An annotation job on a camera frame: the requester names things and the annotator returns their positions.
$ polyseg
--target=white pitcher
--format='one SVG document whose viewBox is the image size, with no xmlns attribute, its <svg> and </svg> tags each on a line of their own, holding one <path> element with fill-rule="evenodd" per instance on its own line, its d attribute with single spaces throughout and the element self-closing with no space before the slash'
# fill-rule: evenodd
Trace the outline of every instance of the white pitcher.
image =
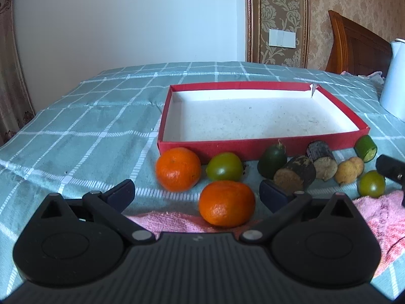
<svg viewBox="0 0 405 304">
<path fill-rule="evenodd" d="M 405 40 L 391 42 L 392 60 L 381 92 L 380 105 L 405 121 Z"/>
</svg>

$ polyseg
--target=orange fruit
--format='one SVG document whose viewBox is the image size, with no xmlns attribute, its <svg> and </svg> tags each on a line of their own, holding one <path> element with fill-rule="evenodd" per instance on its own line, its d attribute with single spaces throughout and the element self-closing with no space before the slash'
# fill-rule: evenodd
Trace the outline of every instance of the orange fruit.
<svg viewBox="0 0 405 304">
<path fill-rule="evenodd" d="M 164 152 L 156 161 L 157 181 L 170 192 L 184 192 L 198 183 L 201 162 L 197 154 L 184 147 Z"/>
<path fill-rule="evenodd" d="M 208 184 L 200 194 L 198 210 L 202 218 L 215 226 L 237 227 L 253 215 L 254 193 L 244 183 L 221 180 Z"/>
</svg>

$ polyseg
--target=white wall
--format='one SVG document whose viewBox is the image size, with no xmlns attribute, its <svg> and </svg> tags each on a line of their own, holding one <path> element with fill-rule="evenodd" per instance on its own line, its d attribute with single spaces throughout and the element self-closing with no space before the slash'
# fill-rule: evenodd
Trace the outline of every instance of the white wall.
<svg viewBox="0 0 405 304">
<path fill-rule="evenodd" d="M 124 66 L 245 59 L 245 0 L 14 0 L 36 111 Z"/>
</svg>

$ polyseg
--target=ribbed black surface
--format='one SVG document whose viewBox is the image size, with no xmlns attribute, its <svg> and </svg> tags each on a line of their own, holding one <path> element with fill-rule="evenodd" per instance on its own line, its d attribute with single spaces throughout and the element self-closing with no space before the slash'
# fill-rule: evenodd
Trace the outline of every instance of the ribbed black surface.
<svg viewBox="0 0 405 304">
<path fill-rule="evenodd" d="M 4 304 L 388 304 L 371 285 L 320 290 L 280 273 L 258 246 L 230 233 L 164 233 L 131 249 L 112 274 L 74 289 L 23 284 Z"/>
</svg>

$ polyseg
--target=silver screw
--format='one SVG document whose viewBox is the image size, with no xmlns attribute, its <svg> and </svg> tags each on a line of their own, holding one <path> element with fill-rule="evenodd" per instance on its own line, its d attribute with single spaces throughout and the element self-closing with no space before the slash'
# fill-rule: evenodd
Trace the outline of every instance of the silver screw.
<svg viewBox="0 0 405 304">
<path fill-rule="evenodd" d="M 152 237 L 152 233 L 147 230 L 138 230 L 132 233 L 132 237 L 138 241 L 148 240 Z"/>
<path fill-rule="evenodd" d="M 263 236 L 263 233 L 258 230 L 248 230 L 245 231 L 242 235 L 247 240 L 259 240 Z"/>
</svg>

